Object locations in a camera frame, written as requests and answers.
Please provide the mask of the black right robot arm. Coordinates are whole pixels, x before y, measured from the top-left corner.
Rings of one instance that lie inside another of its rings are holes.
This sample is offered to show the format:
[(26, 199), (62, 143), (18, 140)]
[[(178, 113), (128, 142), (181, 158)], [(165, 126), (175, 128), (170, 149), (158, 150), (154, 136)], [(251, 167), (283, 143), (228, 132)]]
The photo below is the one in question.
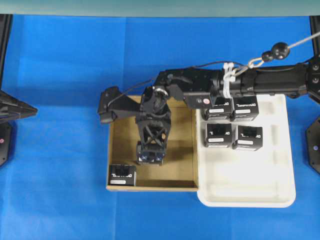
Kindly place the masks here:
[(230, 63), (225, 69), (196, 67), (161, 71), (155, 83), (141, 96), (140, 114), (136, 117), (140, 141), (137, 153), (164, 155), (171, 128), (171, 111), (167, 101), (183, 101), (190, 109), (213, 109), (217, 100), (256, 95), (283, 94), (292, 99), (309, 95), (320, 101), (320, 71), (314, 66), (318, 57), (289, 66), (258, 67), (238, 70)]

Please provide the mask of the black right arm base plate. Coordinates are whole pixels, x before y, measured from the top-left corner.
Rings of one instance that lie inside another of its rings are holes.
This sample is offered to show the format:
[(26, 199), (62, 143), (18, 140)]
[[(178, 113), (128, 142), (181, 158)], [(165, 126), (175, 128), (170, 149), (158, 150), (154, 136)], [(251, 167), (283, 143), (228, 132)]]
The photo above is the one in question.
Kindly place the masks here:
[(306, 130), (308, 163), (313, 170), (320, 174), (320, 117)]

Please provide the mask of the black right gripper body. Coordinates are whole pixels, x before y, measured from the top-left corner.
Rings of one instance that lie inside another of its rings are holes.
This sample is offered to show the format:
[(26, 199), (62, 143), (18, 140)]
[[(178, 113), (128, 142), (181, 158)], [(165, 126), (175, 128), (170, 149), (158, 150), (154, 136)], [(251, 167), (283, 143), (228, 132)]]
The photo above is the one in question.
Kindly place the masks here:
[(135, 118), (142, 152), (164, 152), (171, 130), (171, 110), (163, 89), (147, 87), (140, 101), (140, 112)]

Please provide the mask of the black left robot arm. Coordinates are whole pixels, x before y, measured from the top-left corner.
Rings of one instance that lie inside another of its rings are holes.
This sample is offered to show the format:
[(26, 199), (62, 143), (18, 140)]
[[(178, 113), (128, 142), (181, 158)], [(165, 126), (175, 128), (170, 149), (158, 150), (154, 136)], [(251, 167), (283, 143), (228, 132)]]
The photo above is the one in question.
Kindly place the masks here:
[(38, 109), (28, 103), (18, 100), (4, 91), (0, 91), (0, 166), (8, 160), (13, 143), (13, 122), (33, 117)]

